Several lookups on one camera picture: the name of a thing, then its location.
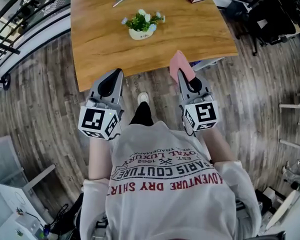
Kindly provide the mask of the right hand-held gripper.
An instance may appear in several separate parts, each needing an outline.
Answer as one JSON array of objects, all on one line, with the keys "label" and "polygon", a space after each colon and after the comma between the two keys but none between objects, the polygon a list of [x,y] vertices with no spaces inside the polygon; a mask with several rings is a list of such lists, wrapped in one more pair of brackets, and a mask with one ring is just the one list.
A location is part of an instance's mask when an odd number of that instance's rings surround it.
[{"label": "right hand-held gripper", "polygon": [[179,107],[185,131],[199,132],[213,128],[219,121],[219,112],[209,82],[202,75],[188,80],[181,69],[178,70],[177,76],[183,99]]}]

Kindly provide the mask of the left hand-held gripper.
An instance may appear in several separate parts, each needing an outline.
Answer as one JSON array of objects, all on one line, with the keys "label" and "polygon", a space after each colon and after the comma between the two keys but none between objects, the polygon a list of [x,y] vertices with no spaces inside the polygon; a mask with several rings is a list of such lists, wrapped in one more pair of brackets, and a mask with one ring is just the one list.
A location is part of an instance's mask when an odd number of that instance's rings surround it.
[{"label": "left hand-held gripper", "polygon": [[[106,141],[121,134],[120,121],[124,110],[120,102],[124,73],[113,69],[98,78],[90,89],[85,105],[80,107],[78,129],[87,137]],[[97,98],[112,98],[111,102]]]}]

